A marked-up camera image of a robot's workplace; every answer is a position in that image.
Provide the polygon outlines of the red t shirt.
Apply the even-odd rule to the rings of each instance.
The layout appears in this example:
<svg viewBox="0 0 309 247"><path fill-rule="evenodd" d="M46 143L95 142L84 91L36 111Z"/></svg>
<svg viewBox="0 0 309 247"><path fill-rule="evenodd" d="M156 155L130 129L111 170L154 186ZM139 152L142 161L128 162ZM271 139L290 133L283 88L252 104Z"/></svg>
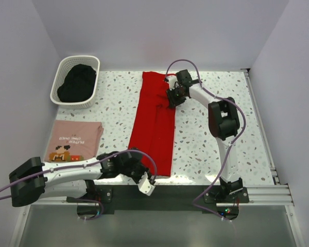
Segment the red t shirt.
<svg viewBox="0 0 309 247"><path fill-rule="evenodd" d="M142 88L128 148L147 153L157 175L170 177L175 135L175 109L169 107L165 75L142 73Z"/></svg>

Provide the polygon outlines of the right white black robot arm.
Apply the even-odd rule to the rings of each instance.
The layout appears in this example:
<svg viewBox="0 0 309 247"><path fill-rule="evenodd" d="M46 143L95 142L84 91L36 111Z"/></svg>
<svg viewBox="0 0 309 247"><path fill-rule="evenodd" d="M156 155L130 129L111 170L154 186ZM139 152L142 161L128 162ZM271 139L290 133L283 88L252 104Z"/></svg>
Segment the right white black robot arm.
<svg viewBox="0 0 309 247"><path fill-rule="evenodd" d="M210 93L200 80L193 80L186 69L174 76L166 75L164 81L169 85L166 94L170 108L183 104L187 98L194 99L206 107L209 130L217 141L220 154L219 196L223 201L231 202L243 188L235 147L236 138L240 136L240 121L234 99Z"/></svg>

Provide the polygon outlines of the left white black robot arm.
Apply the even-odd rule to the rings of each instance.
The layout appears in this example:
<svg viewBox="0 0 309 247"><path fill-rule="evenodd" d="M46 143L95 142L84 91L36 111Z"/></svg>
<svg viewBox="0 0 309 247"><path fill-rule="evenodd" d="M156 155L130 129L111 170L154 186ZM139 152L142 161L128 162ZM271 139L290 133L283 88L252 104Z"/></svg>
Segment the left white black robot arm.
<svg viewBox="0 0 309 247"><path fill-rule="evenodd" d="M70 163L48 163L32 157L9 174L12 206L22 207L41 198L62 196L91 202L96 197L92 181L120 174L131 178L139 191L149 196L155 185L149 168L141 161L144 156L137 149L129 149Z"/></svg>

